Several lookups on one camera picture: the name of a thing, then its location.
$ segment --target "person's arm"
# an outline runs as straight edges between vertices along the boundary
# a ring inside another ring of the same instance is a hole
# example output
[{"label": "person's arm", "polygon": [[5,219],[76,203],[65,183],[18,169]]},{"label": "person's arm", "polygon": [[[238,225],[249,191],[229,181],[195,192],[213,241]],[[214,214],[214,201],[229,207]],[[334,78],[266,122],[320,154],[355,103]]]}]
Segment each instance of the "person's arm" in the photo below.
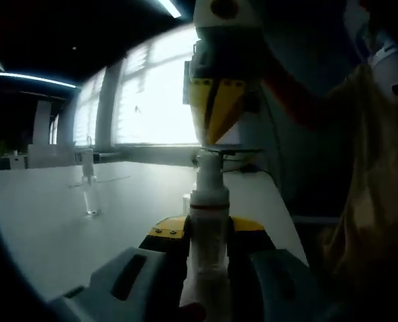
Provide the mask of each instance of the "person's arm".
[{"label": "person's arm", "polygon": [[283,68],[270,49],[267,49],[266,60],[263,81],[297,123],[315,129],[343,109],[345,84],[336,87],[327,97],[316,97]]}]

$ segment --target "bottle cap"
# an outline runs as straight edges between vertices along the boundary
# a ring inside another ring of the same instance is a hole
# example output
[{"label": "bottle cap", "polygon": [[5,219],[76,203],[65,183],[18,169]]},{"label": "bottle cap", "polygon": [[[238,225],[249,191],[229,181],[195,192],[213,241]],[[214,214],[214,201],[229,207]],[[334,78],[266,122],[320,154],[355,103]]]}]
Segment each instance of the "bottle cap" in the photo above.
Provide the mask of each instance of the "bottle cap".
[{"label": "bottle cap", "polygon": [[84,149],[81,152],[81,157],[83,159],[83,175],[94,176],[93,149]]}]

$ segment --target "robotic arm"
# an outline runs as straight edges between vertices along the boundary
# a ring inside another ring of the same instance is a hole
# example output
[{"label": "robotic arm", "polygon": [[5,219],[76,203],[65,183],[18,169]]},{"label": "robotic arm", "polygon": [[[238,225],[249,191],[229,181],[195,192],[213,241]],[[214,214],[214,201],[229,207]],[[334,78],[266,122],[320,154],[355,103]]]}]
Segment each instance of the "robotic arm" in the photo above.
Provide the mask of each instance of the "robotic arm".
[{"label": "robotic arm", "polygon": [[189,101],[199,141],[215,144],[239,120],[245,92],[260,82],[262,29],[247,0],[197,0],[194,24],[200,40]]}]

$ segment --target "window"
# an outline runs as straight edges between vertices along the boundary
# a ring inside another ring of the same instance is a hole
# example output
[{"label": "window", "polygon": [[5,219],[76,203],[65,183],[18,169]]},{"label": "window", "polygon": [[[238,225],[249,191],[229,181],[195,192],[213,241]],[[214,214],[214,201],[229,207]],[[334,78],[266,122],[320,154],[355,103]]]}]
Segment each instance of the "window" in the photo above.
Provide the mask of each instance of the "window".
[{"label": "window", "polygon": [[184,63],[197,40],[189,26],[128,53],[115,97],[113,144],[197,144],[190,106],[183,104]]},{"label": "window", "polygon": [[50,144],[57,144],[58,115],[50,125]]},{"label": "window", "polygon": [[73,125],[75,146],[94,146],[97,110],[106,69],[101,70],[83,86],[78,96]]}]

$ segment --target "desk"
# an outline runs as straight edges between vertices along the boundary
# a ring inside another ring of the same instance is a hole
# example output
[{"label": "desk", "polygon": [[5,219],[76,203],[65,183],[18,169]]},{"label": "desk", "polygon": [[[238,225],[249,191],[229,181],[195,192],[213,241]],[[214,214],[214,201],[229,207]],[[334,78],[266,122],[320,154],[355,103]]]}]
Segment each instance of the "desk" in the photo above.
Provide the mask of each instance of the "desk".
[{"label": "desk", "polygon": [[[23,275],[46,301],[80,285],[160,220],[180,215],[195,169],[96,164],[103,213],[84,216],[80,166],[0,171],[0,232]],[[275,246],[303,262],[293,222],[269,175],[224,174],[230,213],[259,221]]]}]

